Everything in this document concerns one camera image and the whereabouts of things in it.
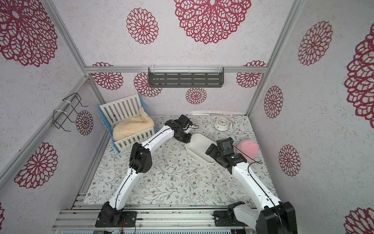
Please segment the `white plastic storage box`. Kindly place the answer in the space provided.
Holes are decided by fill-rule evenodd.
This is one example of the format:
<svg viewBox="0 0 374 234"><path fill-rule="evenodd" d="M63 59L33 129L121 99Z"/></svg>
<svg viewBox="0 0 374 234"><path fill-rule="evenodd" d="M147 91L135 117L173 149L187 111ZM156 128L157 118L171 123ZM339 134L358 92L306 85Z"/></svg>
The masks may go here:
<svg viewBox="0 0 374 234"><path fill-rule="evenodd" d="M189 154L198 159L202 164L212 167L216 161L206 154L211 144L215 144L215 142L200 133L194 133L191 136L190 142L185 144L185 148Z"/></svg>

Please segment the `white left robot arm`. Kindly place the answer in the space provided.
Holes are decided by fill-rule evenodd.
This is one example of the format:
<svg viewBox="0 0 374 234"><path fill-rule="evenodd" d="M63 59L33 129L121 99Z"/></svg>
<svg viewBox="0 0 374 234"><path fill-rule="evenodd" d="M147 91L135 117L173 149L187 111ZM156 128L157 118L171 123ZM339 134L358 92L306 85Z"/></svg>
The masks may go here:
<svg viewBox="0 0 374 234"><path fill-rule="evenodd" d="M152 154L164 142L175 138L182 143L191 141L191 133L187 130L193 126L192 121L185 115L181 115L176 120L168 120L165 125L148 140L142 143L134 143L131 149L130 163L125 178L113 197L101 208L98 220L109 220L120 217L119 211L124 208L134 186L140 177L147 173L152 165Z"/></svg>

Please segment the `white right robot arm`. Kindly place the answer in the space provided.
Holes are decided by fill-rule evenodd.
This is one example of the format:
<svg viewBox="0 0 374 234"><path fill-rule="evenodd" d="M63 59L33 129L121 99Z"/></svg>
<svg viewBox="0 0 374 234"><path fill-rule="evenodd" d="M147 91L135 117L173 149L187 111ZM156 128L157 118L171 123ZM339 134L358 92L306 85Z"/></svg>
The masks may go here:
<svg viewBox="0 0 374 234"><path fill-rule="evenodd" d="M296 234L296 211L290 202L282 202L255 175L246 158L234 152L233 139L224 138L212 143L205 152L234 176L247 190L256 209L244 202L228 206L227 220L244 224L257 234Z"/></svg>

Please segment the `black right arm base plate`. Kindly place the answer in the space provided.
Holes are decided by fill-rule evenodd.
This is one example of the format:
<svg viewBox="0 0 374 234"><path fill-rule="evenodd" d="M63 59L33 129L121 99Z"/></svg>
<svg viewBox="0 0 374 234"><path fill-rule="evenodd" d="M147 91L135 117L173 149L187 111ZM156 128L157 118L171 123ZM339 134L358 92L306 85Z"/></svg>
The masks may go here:
<svg viewBox="0 0 374 234"><path fill-rule="evenodd" d="M237 220L234 214L234 208L245 204L242 201L232 203L228 205L225 211L214 211L214 222L216 227L234 227L234 226L244 226L244 223Z"/></svg>

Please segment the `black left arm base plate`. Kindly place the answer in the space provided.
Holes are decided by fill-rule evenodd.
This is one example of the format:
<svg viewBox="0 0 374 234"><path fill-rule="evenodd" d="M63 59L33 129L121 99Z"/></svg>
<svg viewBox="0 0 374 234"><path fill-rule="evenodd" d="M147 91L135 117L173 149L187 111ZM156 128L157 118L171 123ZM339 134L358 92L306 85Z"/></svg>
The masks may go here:
<svg viewBox="0 0 374 234"><path fill-rule="evenodd" d="M135 227L136 211L117 210L107 201L101 208L96 219L96 228Z"/></svg>

